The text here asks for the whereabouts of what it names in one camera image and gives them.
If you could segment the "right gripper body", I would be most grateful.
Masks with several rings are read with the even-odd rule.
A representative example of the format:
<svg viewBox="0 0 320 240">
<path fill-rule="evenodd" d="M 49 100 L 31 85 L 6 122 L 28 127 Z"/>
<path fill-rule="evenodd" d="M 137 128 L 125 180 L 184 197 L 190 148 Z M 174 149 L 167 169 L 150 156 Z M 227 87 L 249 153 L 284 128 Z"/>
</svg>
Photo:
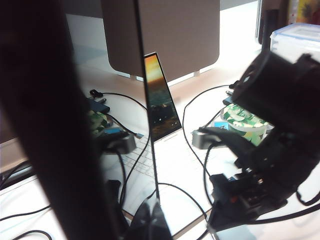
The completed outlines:
<svg viewBox="0 0 320 240">
<path fill-rule="evenodd" d="M 238 158 L 240 179 L 249 178 L 252 186 L 244 194 L 256 206 L 258 217 L 278 210 L 292 195 L 304 206 L 318 202 L 320 195 L 304 200 L 299 186 L 320 162 L 320 128 L 311 132 L 284 131 L 275 127 L 253 148 L 252 160 Z"/>
</svg>

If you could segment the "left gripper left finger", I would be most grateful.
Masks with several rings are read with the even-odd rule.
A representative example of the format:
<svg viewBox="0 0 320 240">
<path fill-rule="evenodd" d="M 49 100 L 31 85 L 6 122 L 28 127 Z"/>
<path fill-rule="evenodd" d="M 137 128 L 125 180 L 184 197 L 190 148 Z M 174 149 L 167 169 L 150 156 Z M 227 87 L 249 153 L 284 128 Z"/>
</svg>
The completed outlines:
<svg viewBox="0 0 320 240">
<path fill-rule="evenodd" d="M 128 229 L 129 240 L 148 240 L 152 212 L 147 201 L 143 201 L 137 209 Z"/>
</svg>

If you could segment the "grey taped finger of the right gripper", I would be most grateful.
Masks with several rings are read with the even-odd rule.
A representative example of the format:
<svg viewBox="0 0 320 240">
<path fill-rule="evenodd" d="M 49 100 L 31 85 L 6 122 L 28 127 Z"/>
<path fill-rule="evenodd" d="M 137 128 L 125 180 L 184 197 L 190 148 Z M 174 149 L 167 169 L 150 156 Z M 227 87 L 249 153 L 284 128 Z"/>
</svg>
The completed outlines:
<svg viewBox="0 0 320 240">
<path fill-rule="evenodd" d="M 200 127 L 192 132 L 192 145 L 198 149 L 227 146 L 239 159 L 253 159 L 253 144 L 239 134 L 217 127 Z"/>
</svg>

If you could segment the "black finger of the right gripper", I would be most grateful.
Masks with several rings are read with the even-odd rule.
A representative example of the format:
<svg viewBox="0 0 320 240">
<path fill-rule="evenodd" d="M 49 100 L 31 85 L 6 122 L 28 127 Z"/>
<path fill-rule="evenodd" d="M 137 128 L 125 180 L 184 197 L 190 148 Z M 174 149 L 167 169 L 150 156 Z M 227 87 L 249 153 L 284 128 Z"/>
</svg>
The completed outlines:
<svg viewBox="0 0 320 240">
<path fill-rule="evenodd" d="M 213 184 L 212 196 L 214 202 L 208 219 L 208 228 L 219 232 L 237 227 L 258 218 L 255 205 L 250 205 L 244 197 L 252 186 L 248 177 L 238 180 L 228 180 L 224 174 L 210 176 Z"/>
</svg>

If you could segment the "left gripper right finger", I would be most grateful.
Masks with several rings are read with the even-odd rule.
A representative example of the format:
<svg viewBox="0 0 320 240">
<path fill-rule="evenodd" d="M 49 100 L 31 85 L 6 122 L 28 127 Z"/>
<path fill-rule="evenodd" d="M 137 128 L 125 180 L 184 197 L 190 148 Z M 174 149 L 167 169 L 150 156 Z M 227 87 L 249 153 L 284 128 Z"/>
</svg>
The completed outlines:
<svg viewBox="0 0 320 240">
<path fill-rule="evenodd" d="M 159 202 L 155 203 L 152 210 L 151 239 L 152 240 L 172 240 L 173 239 Z"/>
</svg>

